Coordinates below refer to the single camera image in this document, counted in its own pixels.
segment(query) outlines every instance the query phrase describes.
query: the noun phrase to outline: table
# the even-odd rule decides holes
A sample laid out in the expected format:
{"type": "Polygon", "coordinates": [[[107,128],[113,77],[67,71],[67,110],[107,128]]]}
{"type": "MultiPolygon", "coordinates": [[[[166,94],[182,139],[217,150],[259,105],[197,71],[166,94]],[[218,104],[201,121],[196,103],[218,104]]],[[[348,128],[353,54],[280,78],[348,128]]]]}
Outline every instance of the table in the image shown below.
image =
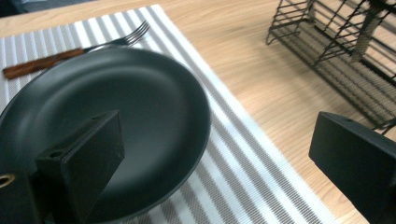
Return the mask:
{"type": "MultiPolygon", "coordinates": [[[[370,124],[283,46],[265,45],[278,1],[100,0],[1,19],[0,37],[153,4],[161,5],[338,221],[367,222],[307,152],[319,111],[370,124]]],[[[395,140],[396,132],[388,137],[395,140]]]]}

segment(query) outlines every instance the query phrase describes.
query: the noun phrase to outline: round plate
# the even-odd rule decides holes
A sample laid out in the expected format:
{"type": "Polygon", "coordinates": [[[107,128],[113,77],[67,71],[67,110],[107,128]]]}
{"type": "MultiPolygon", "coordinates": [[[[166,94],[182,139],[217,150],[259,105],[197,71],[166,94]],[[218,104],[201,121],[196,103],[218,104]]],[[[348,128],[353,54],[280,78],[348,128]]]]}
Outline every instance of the round plate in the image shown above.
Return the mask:
{"type": "Polygon", "coordinates": [[[31,81],[0,117],[0,171],[32,175],[35,156],[84,120],[109,110],[120,111],[125,159],[89,221],[115,221],[147,211],[188,178],[204,153],[210,129],[208,102],[198,81],[157,53],[98,50],[31,81]]]}

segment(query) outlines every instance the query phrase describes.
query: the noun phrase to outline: striped placemat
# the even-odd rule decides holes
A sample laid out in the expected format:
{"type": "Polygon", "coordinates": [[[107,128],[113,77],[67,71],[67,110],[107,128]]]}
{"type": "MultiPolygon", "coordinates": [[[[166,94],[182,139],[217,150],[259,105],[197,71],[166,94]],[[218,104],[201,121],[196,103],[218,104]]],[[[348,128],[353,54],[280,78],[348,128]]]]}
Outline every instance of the striped placemat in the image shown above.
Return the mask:
{"type": "MultiPolygon", "coordinates": [[[[105,43],[142,21],[151,29],[135,47],[168,55],[196,75],[209,99],[212,127],[205,154],[188,181],[164,203],[127,222],[336,222],[159,5],[0,38],[0,66],[105,43]]],[[[38,74],[1,77],[0,111],[38,74]]]]}

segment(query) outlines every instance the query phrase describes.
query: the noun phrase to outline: wire basket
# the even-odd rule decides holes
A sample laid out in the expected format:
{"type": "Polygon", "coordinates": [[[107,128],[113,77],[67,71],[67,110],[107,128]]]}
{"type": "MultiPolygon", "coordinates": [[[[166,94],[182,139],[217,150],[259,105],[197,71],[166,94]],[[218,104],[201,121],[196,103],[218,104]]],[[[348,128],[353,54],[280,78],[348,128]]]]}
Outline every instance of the wire basket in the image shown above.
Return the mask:
{"type": "Polygon", "coordinates": [[[269,28],[376,128],[396,124],[396,2],[281,0],[269,28]]]}

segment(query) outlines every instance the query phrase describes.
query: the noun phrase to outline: cutlery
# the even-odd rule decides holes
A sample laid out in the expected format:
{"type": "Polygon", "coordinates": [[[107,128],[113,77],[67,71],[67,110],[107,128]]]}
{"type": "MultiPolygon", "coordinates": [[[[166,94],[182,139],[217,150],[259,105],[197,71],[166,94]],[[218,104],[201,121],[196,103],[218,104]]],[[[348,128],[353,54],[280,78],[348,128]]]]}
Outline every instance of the cutlery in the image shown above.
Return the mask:
{"type": "Polygon", "coordinates": [[[133,44],[135,44],[137,41],[139,41],[140,38],[148,31],[148,29],[149,29],[149,23],[144,21],[139,27],[137,27],[133,32],[126,35],[125,37],[112,40],[105,44],[96,45],[96,46],[92,46],[92,47],[85,48],[85,49],[83,49],[83,48],[71,49],[71,50],[68,50],[68,51],[65,51],[65,52],[62,52],[62,53],[59,53],[56,55],[52,55],[52,56],[49,56],[46,58],[41,58],[41,59],[37,59],[37,60],[30,61],[27,63],[20,63],[17,65],[13,65],[13,66],[4,68],[3,75],[8,79],[12,79],[12,78],[21,77],[21,76],[24,76],[24,75],[27,75],[27,74],[30,74],[30,73],[33,73],[36,71],[40,71],[45,68],[50,68],[60,61],[70,59],[70,58],[76,57],[78,55],[92,52],[92,51],[95,51],[98,49],[103,49],[103,48],[110,47],[110,46],[129,47],[129,46],[132,46],[133,44]]]}

